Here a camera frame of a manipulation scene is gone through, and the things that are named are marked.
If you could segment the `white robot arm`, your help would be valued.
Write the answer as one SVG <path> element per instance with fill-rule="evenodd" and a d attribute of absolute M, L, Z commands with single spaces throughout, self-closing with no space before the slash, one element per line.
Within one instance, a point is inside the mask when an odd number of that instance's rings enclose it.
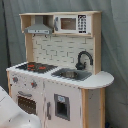
<path fill-rule="evenodd" d="M 40 119 L 22 110 L 0 86 L 0 128 L 42 128 Z"/>

